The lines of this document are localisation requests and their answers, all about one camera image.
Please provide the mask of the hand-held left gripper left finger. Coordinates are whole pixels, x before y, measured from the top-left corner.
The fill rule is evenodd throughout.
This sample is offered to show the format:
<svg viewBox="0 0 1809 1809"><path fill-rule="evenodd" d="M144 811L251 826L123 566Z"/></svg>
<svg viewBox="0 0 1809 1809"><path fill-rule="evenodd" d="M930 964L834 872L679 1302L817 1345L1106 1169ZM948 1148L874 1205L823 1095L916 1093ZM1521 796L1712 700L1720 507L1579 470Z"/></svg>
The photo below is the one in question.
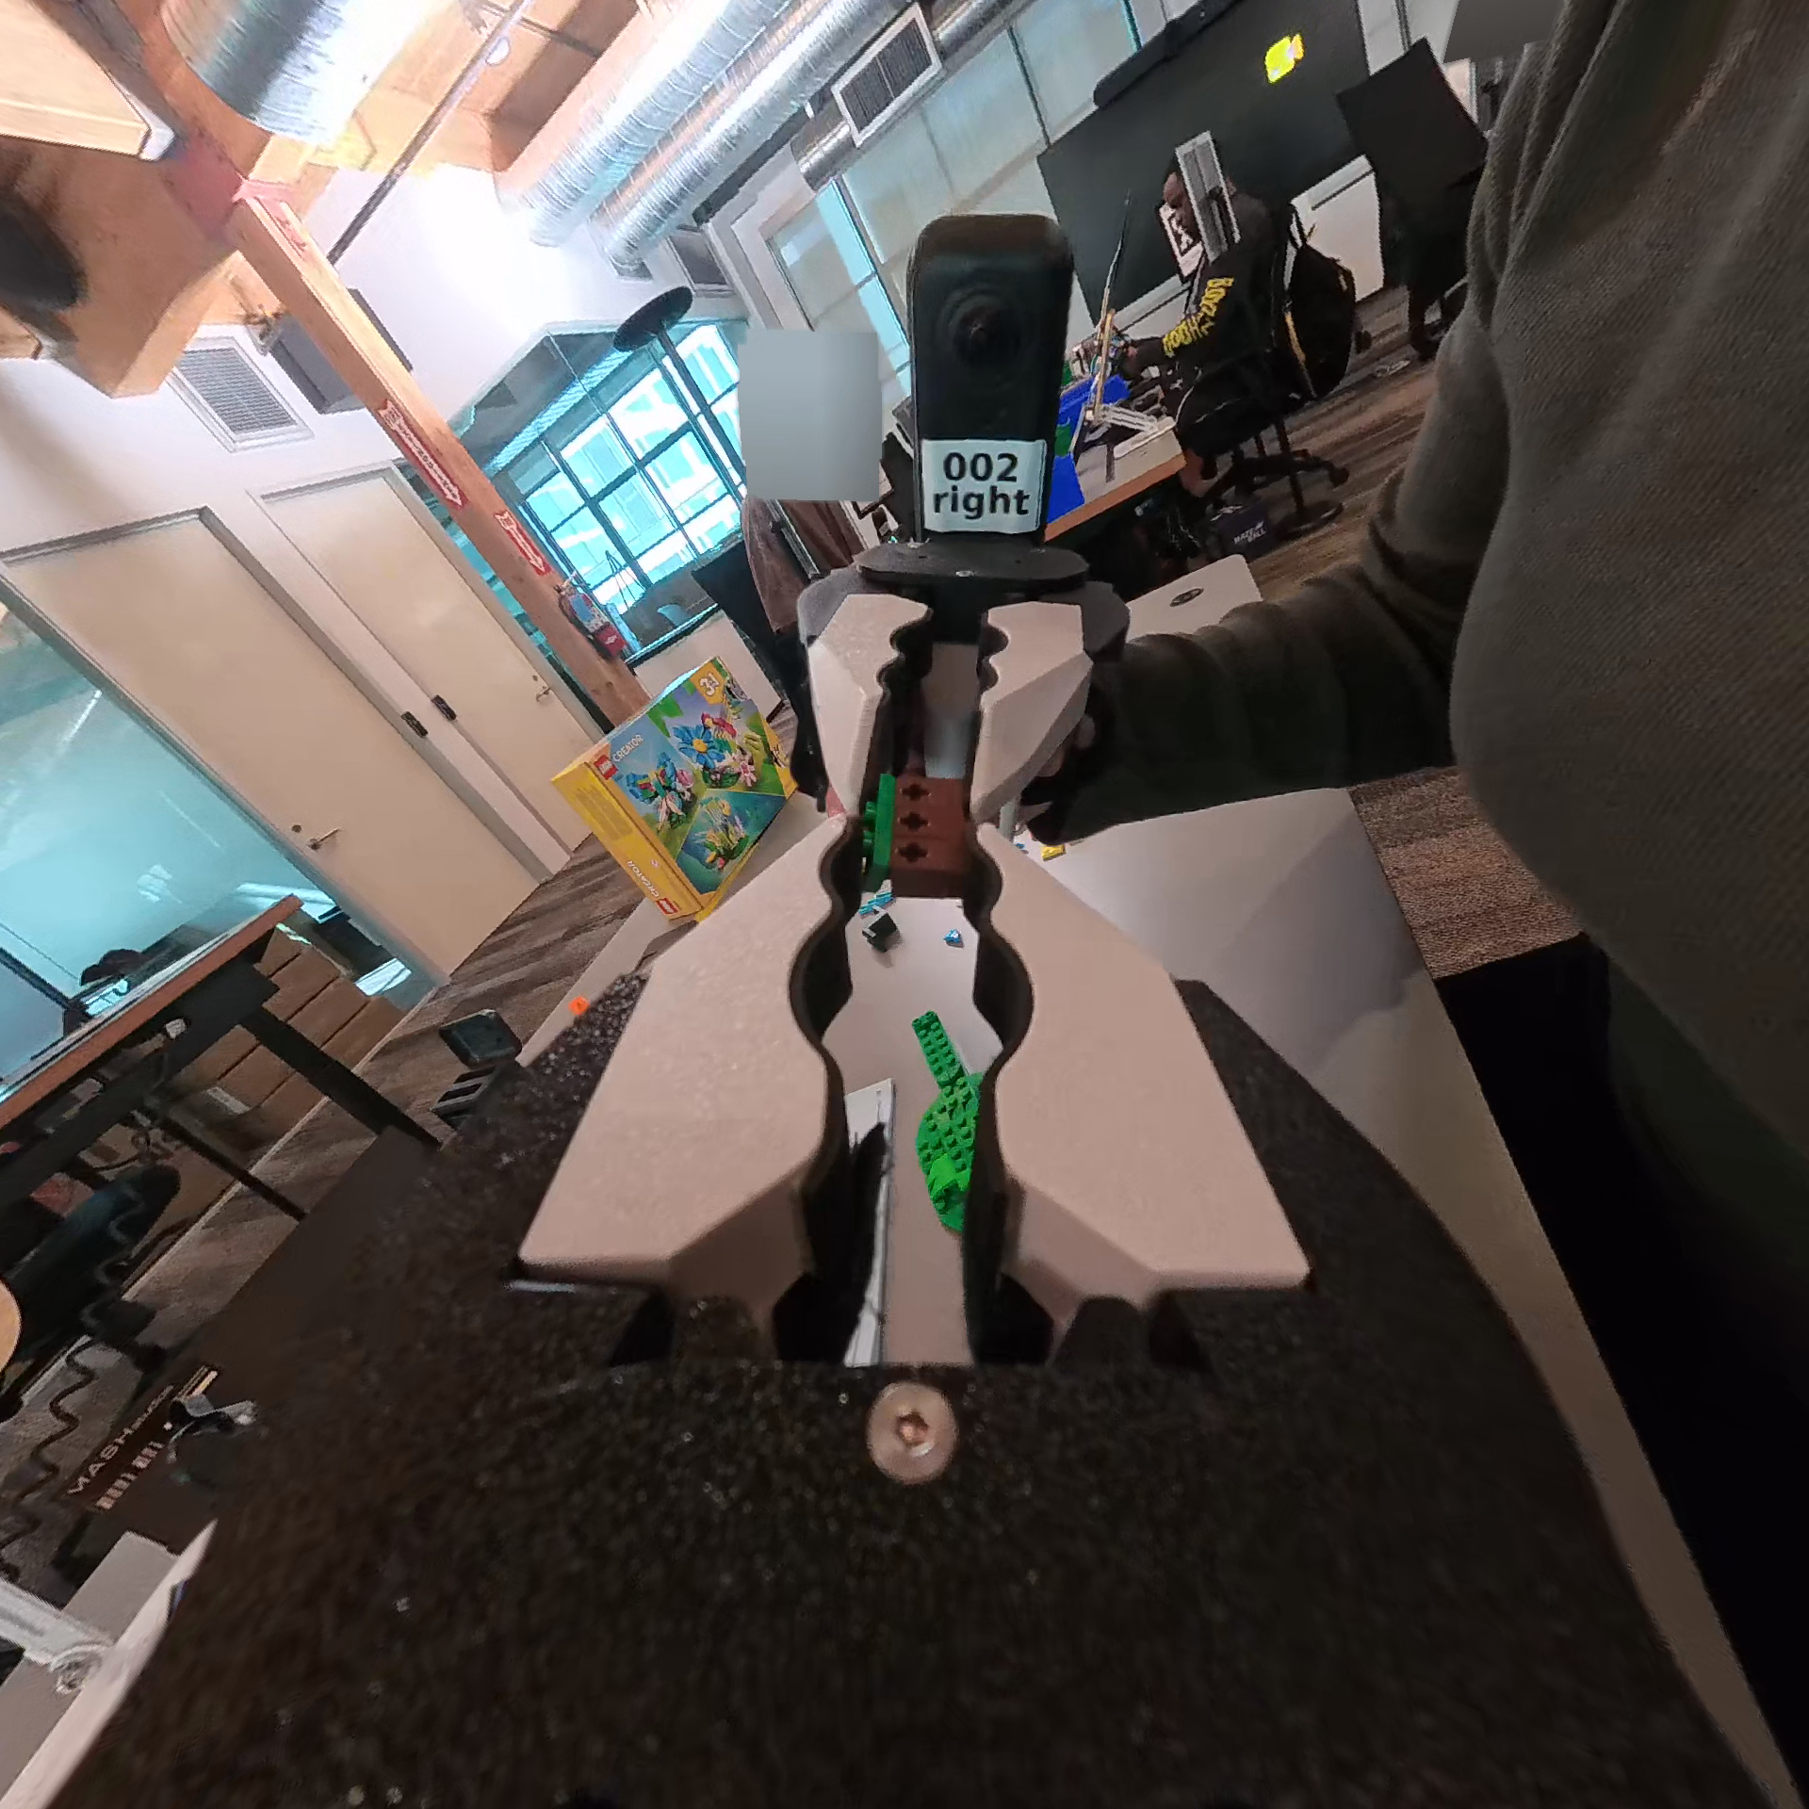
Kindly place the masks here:
<svg viewBox="0 0 1809 1809"><path fill-rule="evenodd" d="M862 831L827 814L657 958L520 1249L536 1282L640 1285L780 1329L802 1282L858 1313L868 1209L827 1029L853 995Z"/></svg>

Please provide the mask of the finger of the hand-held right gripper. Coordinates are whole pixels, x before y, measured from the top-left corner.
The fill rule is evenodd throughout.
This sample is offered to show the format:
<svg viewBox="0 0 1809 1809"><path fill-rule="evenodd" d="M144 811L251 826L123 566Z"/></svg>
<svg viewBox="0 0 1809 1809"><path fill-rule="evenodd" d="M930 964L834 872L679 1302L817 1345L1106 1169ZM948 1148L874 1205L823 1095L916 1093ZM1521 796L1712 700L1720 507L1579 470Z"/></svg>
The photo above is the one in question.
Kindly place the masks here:
<svg viewBox="0 0 1809 1809"><path fill-rule="evenodd" d="M981 635L981 717L968 819L995 824L1063 752L1082 722L1095 660L1079 604L1004 604Z"/></svg>
<svg viewBox="0 0 1809 1809"><path fill-rule="evenodd" d="M862 812L881 776L929 773L934 612L902 595L850 595L809 648L809 680L831 802L845 842L860 845Z"/></svg>

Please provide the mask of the brown and green brick assembly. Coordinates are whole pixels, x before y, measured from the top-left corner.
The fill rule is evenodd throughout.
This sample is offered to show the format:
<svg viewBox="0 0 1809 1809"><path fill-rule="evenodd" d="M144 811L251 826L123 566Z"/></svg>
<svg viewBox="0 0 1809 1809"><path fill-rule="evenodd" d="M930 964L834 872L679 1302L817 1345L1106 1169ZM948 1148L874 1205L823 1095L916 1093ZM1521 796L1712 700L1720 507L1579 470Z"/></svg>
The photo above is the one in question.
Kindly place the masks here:
<svg viewBox="0 0 1809 1809"><path fill-rule="evenodd" d="M976 852L962 777L881 776L862 806L868 892L964 900Z"/></svg>

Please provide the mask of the white instruction booklet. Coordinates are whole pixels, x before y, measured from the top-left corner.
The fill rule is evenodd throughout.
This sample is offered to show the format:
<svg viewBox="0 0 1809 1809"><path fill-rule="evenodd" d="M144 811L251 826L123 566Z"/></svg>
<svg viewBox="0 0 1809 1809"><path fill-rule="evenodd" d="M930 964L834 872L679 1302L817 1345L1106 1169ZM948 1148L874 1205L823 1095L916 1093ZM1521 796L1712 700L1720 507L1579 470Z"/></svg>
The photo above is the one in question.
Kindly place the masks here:
<svg viewBox="0 0 1809 1809"><path fill-rule="evenodd" d="M897 1084L887 1077L845 1098L858 1197L868 1209L871 1267L860 1317L845 1351L847 1367L878 1367L887 1357L890 1255L897 1202Z"/></svg>

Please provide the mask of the person's right forearm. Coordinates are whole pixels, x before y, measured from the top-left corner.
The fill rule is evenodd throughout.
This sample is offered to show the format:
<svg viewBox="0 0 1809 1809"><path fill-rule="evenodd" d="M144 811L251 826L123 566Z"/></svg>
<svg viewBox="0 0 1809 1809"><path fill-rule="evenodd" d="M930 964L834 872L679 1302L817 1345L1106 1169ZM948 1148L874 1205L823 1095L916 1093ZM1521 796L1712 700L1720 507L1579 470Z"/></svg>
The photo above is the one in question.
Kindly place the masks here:
<svg viewBox="0 0 1809 1809"><path fill-rule="evenodd" d="M1370 553L1277 604L1128 644L1138 777L1111 826L1457 763L1453 685L1476 572Z"/></svg>

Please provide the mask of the grey desk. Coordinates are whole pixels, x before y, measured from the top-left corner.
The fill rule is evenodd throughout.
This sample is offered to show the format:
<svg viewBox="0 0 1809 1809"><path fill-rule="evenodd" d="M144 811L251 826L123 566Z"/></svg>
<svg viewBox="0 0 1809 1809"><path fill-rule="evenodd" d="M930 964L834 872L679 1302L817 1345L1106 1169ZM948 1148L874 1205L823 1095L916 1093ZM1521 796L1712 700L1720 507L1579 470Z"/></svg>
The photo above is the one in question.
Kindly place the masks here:
<svg viewBox="0 0 1809 1809"><path fill-rule="evenodd" d="M1346 792L1121 828L1043 875L1176 981L1210 986L1437 1212L1539 1364L1643 1602L1705 1707L1775 1801L1798 1806Z"/></svg>

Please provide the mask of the long wooden desk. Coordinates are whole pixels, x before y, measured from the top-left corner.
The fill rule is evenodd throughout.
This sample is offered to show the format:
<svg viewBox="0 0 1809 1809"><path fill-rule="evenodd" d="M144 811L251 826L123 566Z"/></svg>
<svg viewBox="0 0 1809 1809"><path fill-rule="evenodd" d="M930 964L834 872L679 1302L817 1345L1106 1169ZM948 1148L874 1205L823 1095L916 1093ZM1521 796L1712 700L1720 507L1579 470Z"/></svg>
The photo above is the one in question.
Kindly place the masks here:
<svg viewBox="0 0 1809 1809"><path fill-rule="evenodd" d="M369 1133L394 1133L439 1151L441 1140L431 1128L365 1082L341 1055L270 1010L278 985L261 969L265 948L275 935L304 921L303 899L284 894L179 962L151 967L140 979L122 979L126 994L117 1002L36 1055L26 1068L8 1076L3 1207L31 1201L55 1176L89 1189L103 1187L86 1153L123 1125L144 1121L242 1191L303 1220L304 1210L286 1196L175 1121L170 1084L238 1033L251 1034L264 1051Z"/></svg>

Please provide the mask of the person's right hand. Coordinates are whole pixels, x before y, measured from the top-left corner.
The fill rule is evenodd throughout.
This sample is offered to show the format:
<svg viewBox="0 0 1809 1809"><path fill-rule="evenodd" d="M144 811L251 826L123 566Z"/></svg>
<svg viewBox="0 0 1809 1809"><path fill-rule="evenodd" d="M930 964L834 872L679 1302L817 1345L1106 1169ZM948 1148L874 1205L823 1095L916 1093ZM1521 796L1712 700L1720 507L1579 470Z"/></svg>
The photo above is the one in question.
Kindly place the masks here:
<svg viewBox="0 0 1809 1809"><path fill-rule="evenodd" d="M1140 664L1128 655L1092 669L1079 717L1040 761L1019 802L1019 820L1040 845L1110 826L1111 806L1138 777L1128 727L1140 692Z"/></svg>

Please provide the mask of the black office chair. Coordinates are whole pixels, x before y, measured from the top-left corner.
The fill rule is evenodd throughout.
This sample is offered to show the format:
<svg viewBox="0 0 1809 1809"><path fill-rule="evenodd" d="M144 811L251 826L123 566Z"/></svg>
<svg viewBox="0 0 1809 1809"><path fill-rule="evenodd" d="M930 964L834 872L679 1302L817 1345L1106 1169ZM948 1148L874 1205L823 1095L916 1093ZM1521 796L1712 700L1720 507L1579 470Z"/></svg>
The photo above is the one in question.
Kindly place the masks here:
<svg viewBox="0 0 1809 1809"><path fill-rule="evenodd" d="M714 605L734 623L738 634L752 650L761 672L776 685L780 699L792 704L784 635L780 635L761 601L743 539L734 539L693 563L690 576Z"/></svg>
<svg viewBox="0 0 1809 1809"><path fill-rule="evenodd" d="M167 1348L143 1334L151 1305L126 1300L138 1249L181 1189L173 1166L153 1163L108 1182L19 1261L5 1287L19 1313L19 1337L3 1392L3 1419L23 1411L32 1383L81 1337L156 1372Z"/></svg>
<svg viewBox="0 0 1809 1809"><path fill-rule="evenodd" d="M1316 401L1303 395L1296 362L1281 339L1288 266L1293 264L1295 248L1303 239L1295 224L1280 223L1266 205L1265 210L1273 216L1275 224L1273 320L1265 335L1266 349L1251 362L1254 421L1235 428L1237 445L1218 460L1216 479L1205 500L1210 507L1220 507L1231 496L1254 498L1261 489L1283 482L1293 491L1296 508L1283 520L1281 535L1299 537L1320 529L1342 510L1339 504L1310 504L1303 494L1303 481L1320 475L1337 489L1346 486L1351 475L1332 460L1295 449L1290 439L1288 422Z"/></svg>

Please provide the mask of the green brick plate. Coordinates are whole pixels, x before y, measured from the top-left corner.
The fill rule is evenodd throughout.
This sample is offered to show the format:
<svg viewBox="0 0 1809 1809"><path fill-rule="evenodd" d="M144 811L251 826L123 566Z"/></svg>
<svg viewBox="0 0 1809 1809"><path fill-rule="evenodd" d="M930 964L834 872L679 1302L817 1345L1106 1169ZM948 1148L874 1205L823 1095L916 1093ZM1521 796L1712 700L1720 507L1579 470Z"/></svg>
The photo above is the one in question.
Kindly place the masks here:
<svg viewBox="0 0 1809 1809"><path fill-rule="evenodd" d="M934 1103L916 1133L921 1176L944 1230L962 1236L973 1179L983 1076L968 1068L937 1010L917 1014L911 1028L935 1082Z"/></svg>

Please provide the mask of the black floor lamp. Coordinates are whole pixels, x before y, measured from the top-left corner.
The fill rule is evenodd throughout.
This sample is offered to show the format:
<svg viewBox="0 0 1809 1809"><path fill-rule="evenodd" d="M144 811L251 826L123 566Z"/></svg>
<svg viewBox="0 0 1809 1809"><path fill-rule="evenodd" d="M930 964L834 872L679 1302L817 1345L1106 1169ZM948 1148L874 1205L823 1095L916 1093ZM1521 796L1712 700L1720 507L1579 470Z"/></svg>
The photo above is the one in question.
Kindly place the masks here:
<svg viewBox="0 0 1809 1809"><path fill-rule="evenodd" d="M616 349L646 365L640 382L611 408L611 421L656 507L657 537L646 556L635 556L648 578L675 572L679 539L688 560L734 542L749 491L739 428L739 332L692 322L692 306L688 286L669 290L616 335Z"/></svg>

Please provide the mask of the wooden column with red signs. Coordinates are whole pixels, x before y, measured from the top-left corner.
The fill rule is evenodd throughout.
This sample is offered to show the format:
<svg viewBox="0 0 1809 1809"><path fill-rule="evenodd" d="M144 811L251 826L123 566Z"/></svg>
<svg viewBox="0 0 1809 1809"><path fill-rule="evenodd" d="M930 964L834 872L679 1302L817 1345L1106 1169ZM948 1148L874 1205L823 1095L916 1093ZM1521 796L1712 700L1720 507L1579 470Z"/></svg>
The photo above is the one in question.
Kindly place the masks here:
<svg viewBox="0 0 1809 1809"><path fill-rule="evenodd" d="M336 277L290 194L265 183L239 183L223 230L451 510L472 550L555 646L577 689L616 725L642 714L648 696L635 672L569 619L547 553Z"/></svg>

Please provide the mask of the black speaker box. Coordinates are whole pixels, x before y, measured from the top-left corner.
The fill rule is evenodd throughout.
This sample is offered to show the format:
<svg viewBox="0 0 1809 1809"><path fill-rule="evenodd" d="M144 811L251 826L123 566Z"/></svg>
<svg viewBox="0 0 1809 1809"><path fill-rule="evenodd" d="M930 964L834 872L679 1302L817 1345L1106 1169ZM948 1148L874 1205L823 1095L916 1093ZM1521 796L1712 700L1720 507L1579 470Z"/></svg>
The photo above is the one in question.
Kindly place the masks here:
<svg viewBox="0 0 1809 1809"><path fill-rule="evenodd" d="M278 365L318 416L350 416L366 410L290 309L264 335L261 352Z"/></svg>

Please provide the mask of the long silver air duct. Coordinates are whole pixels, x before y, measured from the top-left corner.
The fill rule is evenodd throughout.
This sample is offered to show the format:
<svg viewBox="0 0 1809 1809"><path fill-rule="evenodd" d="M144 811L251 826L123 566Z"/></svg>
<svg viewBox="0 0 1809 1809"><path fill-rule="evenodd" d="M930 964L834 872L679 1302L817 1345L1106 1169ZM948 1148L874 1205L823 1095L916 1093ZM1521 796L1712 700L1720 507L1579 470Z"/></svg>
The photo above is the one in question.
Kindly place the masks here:
<svg viewBox="0 0 1809 1809"><path fill-rule="evenodd" d="M572 239L784 9L642 5L495 179L516 224L543 248Z"/></svg>
<svg viewBox="0 0 1809 1809"><path fill-rule="evenodd" d="M899 2L761 5L749 43L690 101L600 205L605 261L629 278L728 178L761 163L827 81L902 12Z"/></svg>

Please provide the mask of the wall vent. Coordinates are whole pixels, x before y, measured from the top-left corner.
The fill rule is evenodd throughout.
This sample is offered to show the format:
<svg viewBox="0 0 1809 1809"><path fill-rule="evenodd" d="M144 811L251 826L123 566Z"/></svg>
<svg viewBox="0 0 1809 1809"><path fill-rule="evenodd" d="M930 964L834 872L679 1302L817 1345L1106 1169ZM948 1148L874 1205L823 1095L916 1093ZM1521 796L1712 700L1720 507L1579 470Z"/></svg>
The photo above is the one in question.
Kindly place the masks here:
<svg viewBox="0 0 1809 1809"><path fill-rule="evenodd" d="M168 389L233 451L264 451L311 438L311 426L275 391L254 359L230 336L202 336L185 349Z"/></svg>

